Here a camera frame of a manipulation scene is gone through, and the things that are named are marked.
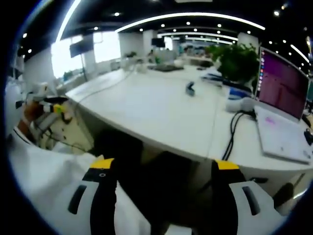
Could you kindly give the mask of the person's left hand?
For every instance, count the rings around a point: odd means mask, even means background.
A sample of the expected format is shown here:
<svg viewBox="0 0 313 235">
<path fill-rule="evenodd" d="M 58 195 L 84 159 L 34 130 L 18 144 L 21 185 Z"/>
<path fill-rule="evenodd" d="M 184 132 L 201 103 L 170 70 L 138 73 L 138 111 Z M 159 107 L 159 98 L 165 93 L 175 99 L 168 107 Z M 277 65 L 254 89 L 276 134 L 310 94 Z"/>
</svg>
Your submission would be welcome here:
<svg viewBox="0 0 313 235">
<path fill-rule="evenodd" d="M 28 122 L 38 119 L 44 113 L 42 104 L 32 101 L 25 106 L 24 117 Z"/>
</svg>

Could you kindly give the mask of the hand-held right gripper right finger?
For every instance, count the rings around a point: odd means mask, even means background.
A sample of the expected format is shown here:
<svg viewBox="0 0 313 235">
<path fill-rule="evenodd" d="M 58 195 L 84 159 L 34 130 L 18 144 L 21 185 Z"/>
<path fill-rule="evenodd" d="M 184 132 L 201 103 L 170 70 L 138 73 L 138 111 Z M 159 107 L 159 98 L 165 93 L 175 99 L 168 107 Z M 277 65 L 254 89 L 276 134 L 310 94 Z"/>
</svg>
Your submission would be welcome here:
<svg viewBox="0 0 313 235">
<path fill-rule="evenodd" d="M 285 217 L 274 208 L 274 200 L 254 181 L 247 181 L 239 167 L 213 160 L 212 231 L 215 235 L 270 235 Z"/>
</svg>

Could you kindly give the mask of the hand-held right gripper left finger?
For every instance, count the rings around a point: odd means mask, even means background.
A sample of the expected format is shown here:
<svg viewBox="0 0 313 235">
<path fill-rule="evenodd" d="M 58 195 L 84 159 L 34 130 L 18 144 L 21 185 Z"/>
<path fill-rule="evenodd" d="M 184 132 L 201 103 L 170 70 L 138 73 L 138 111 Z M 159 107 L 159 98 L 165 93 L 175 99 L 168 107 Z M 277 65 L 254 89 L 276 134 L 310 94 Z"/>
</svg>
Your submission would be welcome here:
<svg viewBox="0 0 313 235">
<path fill-rule="evenodd" d="M 66 186 L 55 198 L 52 225 L 59 235 L 114 235 L 117 179 L 114 159 L 91 164 L 81 181 Z"/>
</svg>

